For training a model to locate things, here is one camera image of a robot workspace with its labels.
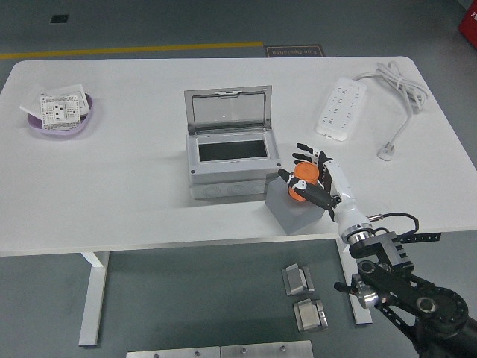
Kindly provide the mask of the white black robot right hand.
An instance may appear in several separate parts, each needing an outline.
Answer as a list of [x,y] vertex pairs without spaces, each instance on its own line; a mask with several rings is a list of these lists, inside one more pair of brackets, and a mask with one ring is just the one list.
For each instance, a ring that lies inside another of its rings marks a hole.
[[298,143],[300,153],[293,153],[295,164],[310,165],[318,171],[315,179],[306,180],[296,171],[280,169],[278,175],[286,182],[288,190],[306,201],[326,210],[331,220],[338,224],[342,241],[352,245],[373,235],[368,217],[358,208],[355,196],[341,167],[324,151]]

